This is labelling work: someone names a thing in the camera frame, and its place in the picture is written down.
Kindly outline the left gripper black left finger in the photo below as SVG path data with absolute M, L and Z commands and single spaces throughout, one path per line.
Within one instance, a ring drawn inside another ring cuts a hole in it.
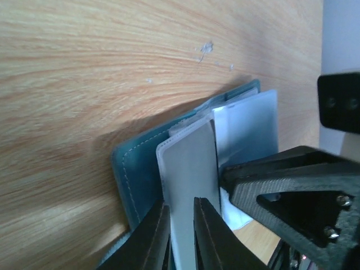
M 171 269 L 169 206 L 155 202 L 129 239 L 98 269 Z

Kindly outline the teal leather card holder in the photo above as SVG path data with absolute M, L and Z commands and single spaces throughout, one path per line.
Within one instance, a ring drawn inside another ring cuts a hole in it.
M 251 221 L 230 203 L 220 179 L 228 166 L 278 153 L 277 113 L 277 91 L 261 91 L 253 80 L 116 146 L 111 163 L 130 231 L 98 267 L 163 200 L 170 212 L 171 269 L 197 269 L 194 198 L 208 199 L 231 231 Z

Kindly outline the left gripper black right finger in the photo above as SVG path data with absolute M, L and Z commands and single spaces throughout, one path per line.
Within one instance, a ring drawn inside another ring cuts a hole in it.
M 267 269 L 237 239 L 206 198 L 194 198 L 193 227 L 197 269 Z

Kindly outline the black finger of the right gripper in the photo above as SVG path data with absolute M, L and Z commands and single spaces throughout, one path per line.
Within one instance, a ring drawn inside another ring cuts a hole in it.
M 298 146 L 227 167 L 230 202 L 323 269 L 359 268 L 359 163 Z

